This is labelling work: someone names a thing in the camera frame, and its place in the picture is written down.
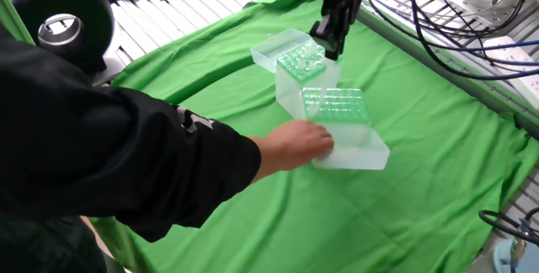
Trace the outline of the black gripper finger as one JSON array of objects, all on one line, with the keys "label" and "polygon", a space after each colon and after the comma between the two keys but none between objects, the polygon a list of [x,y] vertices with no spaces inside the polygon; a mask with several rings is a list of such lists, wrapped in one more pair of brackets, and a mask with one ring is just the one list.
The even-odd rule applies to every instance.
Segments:
[{"label": "black gripper finger", "polygon": [[316,21],[309,32],[314,41],[325,49],[325,57],[337,61],[340,50],[341,5],[326,8],[321,12],[321,18]]},{"label": "black gripper finger", "polygon": [[343,7],[343,24],[340,36],[339,53],[344,52],[345,39],[350,31],[350,26],[356,21],[362,0],[346,2]]}]

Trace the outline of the person's right hand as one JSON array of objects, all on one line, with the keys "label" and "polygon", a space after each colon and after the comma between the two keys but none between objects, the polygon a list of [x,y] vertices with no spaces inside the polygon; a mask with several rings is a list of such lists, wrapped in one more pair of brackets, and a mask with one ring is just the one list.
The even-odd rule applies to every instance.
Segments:
[{"label": "person's right hand", "polygon": [[260,169],[268,173],[293,170],[334,148],[331,134],[310,120],[292,120],[277,126],[256,142]]}]

